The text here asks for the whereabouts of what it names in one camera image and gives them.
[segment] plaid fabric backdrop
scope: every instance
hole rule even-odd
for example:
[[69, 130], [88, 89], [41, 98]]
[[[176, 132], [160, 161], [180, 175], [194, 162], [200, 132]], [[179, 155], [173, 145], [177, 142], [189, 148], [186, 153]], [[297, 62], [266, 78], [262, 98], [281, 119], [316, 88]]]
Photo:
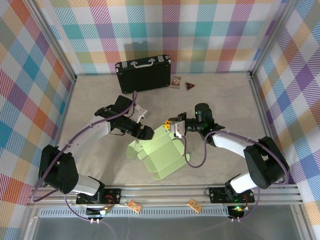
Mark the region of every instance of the plaid fabric backdrop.
[[38, 0], [79, 74], [171, 56], [173, 73], [251, 70], [286, 0]]
[[320, 239], [319, 0], [300, 0], [258, 78], [276, 143]]
[[0, 240], [15, 240], [71, 80], [23, 0], [0, 0]]

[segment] beige floor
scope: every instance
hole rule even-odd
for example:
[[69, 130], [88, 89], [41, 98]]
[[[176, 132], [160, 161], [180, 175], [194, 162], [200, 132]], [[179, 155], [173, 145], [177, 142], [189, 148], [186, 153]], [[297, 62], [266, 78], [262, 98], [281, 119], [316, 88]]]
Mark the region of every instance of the beige floor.
[[[143, 124], [154, 129], [166, 119], [187, 112], [194, 117], [194, 106], [208, 103], [215, 121], [227, 130], [252, 139], [264, 136], [256, 105], [244, 73], [178, 74], [180, 89], [160, 88], [138, 93], [137, 103], [151, 112]], [[186, 91], [185, 82], [195, 84]], [[113, 104], [121, 94], [117, 76], [79, 76], [75, 85], [61, 141], [76, 134], [92, 118], [96, 110]], [[187, 152], [190, 162], [199, 164], [204, 156], [204, 143], [197, 133], [189, 132]], [[245, 159], [221, 148], [207, 148], [203, 167], [183, 166], [166, 178], [156, 181], [143, 161], [129, 160], [125, 151], [133, 137], [108, 135], [100, 139], [77, 163], [78, 172], [100, 179], [107, 185], [130, 184], [224, 184], [247, 171]]]

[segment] small orange card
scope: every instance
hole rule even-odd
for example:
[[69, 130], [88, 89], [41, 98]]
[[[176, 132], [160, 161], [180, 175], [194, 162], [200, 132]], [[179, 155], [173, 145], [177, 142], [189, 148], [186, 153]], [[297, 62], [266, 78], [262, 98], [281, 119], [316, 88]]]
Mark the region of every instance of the small orange card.
[[195, 210], [197, 213], [200, 213], [202, 210], [202, 206], [200, 206], [200, 204], [193, 199], [188, 202], [188, 206]]
[[139, 213], [142, 209], [142, 206], [140, 206], [139, 204], [135, 203], [132, 200], [128, 203], [127, 206], [131, 208], [133, 211], [135, 211], [136, 213]]

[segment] black briefcase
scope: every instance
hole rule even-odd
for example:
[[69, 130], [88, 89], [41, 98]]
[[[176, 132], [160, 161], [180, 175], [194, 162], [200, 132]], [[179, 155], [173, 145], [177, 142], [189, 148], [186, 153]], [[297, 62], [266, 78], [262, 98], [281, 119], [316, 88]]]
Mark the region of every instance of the black briefcase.
[[115, 70], [123, 94], [170, 85], [171, 60], [169, 55], [118, 62]]

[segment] cable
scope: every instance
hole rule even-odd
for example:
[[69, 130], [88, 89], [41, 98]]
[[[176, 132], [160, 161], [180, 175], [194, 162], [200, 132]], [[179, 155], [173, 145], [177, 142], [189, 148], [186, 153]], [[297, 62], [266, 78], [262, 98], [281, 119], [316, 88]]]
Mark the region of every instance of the cable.
[[[211, 186], [208, 186], [208, 187], [204, 190], [204, 194], [205, 194], [207, 197], [210, 198], [210, 195], [207, 194], [207, 190], [208, 190], [209, 188], [211, 188]], [[215, 192], [218, 193], [218, 194], [227, 195], [226, 193], [220, 192], [219, 190], [216, 190], [216, 189], [214, 189], [214, 188], [212, 188], [212, 190], [215, 191]]]
[[90, 211], [92, 211], [92, 212], [90, 213], [90, 215], [94, 215], [94, 214], [100, 213], [100, 211], [105, 210], [106, 208], [111, 211], [112, 207], [116, 204], [114, 197], [111, 196], [111, 195], [106, 195], [104, 198], [105, 198], [105, 199], [108, 198], [108, 200], [109, 200], [109, 206], [104, 206], [104, 207], [100, 208], [99, 210], [95, 210], [95, 209], [91, 209], [91, 208], [86, 208], [87, 210], [89, 209]]
[[249, 211], [249, 213], [247, 215], [245, 215], [243, 217], [240, 217], [239, 219], [234, 217], [234, 216], [229, 215], [231, 217], [231, 221], [230, 221], [230, 219], [228, 219], [228, 220], [220, 222], [220, 223], [218, 223], [216, 225], [213, 225], [213, 226], [210, 226], [210, 227], [206, 227], [206, 228], [203, 228], [201, 230], [192, 231], [192, 234], [194, 234], [194, 233], [204, 233], [204, 232], [207, 232], [207, 231], [212, 231], [213, 229], [215, 229], [217, 227], [220, 227], [220, 226], [222, 226], [224, 224], [227, 224], [227, 223], [240, 223], [240, 224], [243, 224], [243, 222], [241, 222], [241, 220], [244, 220], [244, 219], [250, 217], [252, 215], [252, 213], [255, 211], [255, 209], [257, 208], [258, 204], [259, 204], [259, 201], [260, 201], [260, 189], [259, 188], [257, 188], [257, 192], [258, 192], [257, 193], [257, 200], [255, 202], [255, 205], [253, 206], [253, 208]]
[[110, 134], [112, 134], [112, 135], [116, 135], [116, 136], [124, 136], [126, 133], [124, 132], [124, 133], [121, 133], [121, 134], [118, 134], [118, 133], [112, 133], [112, 132], [109, 132]]
[[134, 113], [135, 113], [135, 108], [133, 107], [133, 111], [132, 111], [131, 115], [128, 116], [128, 118], [131, 118], [134, 115]]
[[[66, 203], [66, 206], [69, 208], [69, 210], [70, 210], [74, 215], [76, 215], [78, 218], [80, 218], [80, 219], [82, 219], [82, 220], [84, 220], [84, 221], [87, 221], [87, 222], [90, 222], [90, 223], [91, 223], [92, 220], [87, 219], [87, 218], [79, 215], [78, 213], [76, 213], [76, 212], [71, 208], [71, 206], [69, 205], [68, 200], [67, 200], [67, 195], [64, 195], [64, 201], [65, 201], [65, 203]], [[93, 222], [93, 223], [97, 223], [97, 224], [102, 223], [102, 224], [106, 225], [106, 226], [111, 230], [111, 233], [112, 233], [112, 235], [113, 235], [113, 238], [114, 238], [114, 239], [118, 239], [115, 230], [114, 230], [108, 223], [106, 223], [106, 222], [104, 222], [104, 221], [97, 221], [97, 220], [93, 220], [92, 222]]]
[[74, 135], [73, 138], [71, 138], [71, 139], [69, 140], [69, 142], [68, 142], [68, 143], [62, 148], [62, 150], [55, 156], [55, 158], [54, 158], [53, 161], [50, 163], [49, 167], [48, 167], [48, 168], [46, 169], [46, 171], [43, 173], [41, 179], [39, 180], [39, 182], [38, 182], [37, 185], [35, 186], [32, 194], [31, 194], [31, 197], [30, 197], [30, 200], [31, 200], [32, 203], [37, 203], [37, 202], [43, 200], [44, 198], [48, 197], [49, 195], [57, 192], [57, 190], [53, 190], [52, 192], [48, 193], [47, 195], [45, 195], [45, 196], [43, 196], [43, 197], [40, 197], [40, 198], [38, 198], [38, 199], [35, 199], [36, 192], [37, 192], [38, 189], [40, 188], [41, 184], [44, 182], [44, 180], [45, 180], [45, 178], [47, 177], [47, 175], [49, 174], [50, 170], [51, 170], [52, 167], [55, 165], [55, 163], [56, 163], [57, 160], [60, 158], [60, 156], [65, 152], [65, 150], [67, 150], [67, 148], [74, 142], [74, 140], [77, 139], [81, 134], [83, 134], [85, 131], [87, 131], [87, 130], [90, 129], [91, 127], [93, 127], [93, 126], [95, 126], [95, 125], [97, 125], [97, 124], [99, 124], [99, 123], [102, 123], [102, 122], [106, 122], [106, 121], [110, 121], [110, 120], [112, 120], [112, 119], [116, 119], [116, 118], [118, 118], [118, 117], [126, 114], [126, 113], [134, 106], [134, 104], [135, 104], [135, 102], [136, 102], [136, 100], [137, 100], [137, 96], [138, 96], [137, 92], [134, 91], [133, 94], [132, 94], [132, 103], [130, 104], [130, 106], [129, 106], [126, 110], [124, 110], [124, 111], [122, 111], [122, 112], [120, 112], [120, 113], [118, 113], [118, 114], [116, 114], [116, 115], [114, 115], [114, 116], [107, 117], [107, 118], [105, 118], [105, 119], [101, 119], [101, 120], [99, 120], [99, 121], [96, 121], [96, 122], [92, 123], [91, 125], [86, 126], [86, 127], [83, 128], [81, 131], [79, 131], [76, 135]]
[[86, 210], [87, 211], [91, 211], [90, 214], [89, 214], [91, 216], [91, 215], [100, 214], [100, 211], [106, 210], [107, 208], [108, 207], [105, 206], [105, 207], [100, 208], [99, 210], [96, 210], [96, 209], [92, 209], [92, 208], [88, 208], [87, 207]]
[[199, 165], [197, 166], [194, 166], [194, 165], [191, 165], [189, 162], [188, 162], [188, 159], [187, 159], [187, 139], [186, 137], [182, 136], [182, 138], [184, 139], [184, 159], [185, 159], [185, 162], [192, 168], [200, 168], [203, 164], [205, 164], [206, 162], [206, 159], [207, 159], [207, 139], [210, 135], [212, 134], [225, 134], [225, 135], [230, 135], [230, 136], [233, 136], [235, 138], [238, 138], [238, 139], [241, 139], [241, 140], [245, 140], [245, 141], [248, 141], [250, 143], [253, 143], [253, 144], [256, 144], [258, 145], [259, 147], [263, 148], [268, 154], [270, 154], [277, 162], [278, 164], [281, 166], [283, 172], [284, 172], [284, 175], [285, 175], [285, 178], [284, 178], [284, 181], [283, 182], [279, 182], [279, 183], [274, 183], [274, 185], [286, 185], [289, 181], [289, 173], [285, 167], [285, 165], [281, 162], [281, 160], [271, 151], [269, 150], [266, 146], [262, 145], [261, 143], [257, 142], [257, 141], [254, 141], [252, 139], [249, 139], [247, 137], [244, 137], [244, 136], [241, 136], [241, 135], [238, 135], [238, 134], [235, 134], [235, 133], [232, 133], [232, 132], [228, 132], [228, 131], [221, 131], [221, 130], [217, 130], [217, 131], [211, 131], [209, 132], [205, 138], [204, 138], [204, 157], [203, 157], [203, 161], [202, 163], [200, 163]]

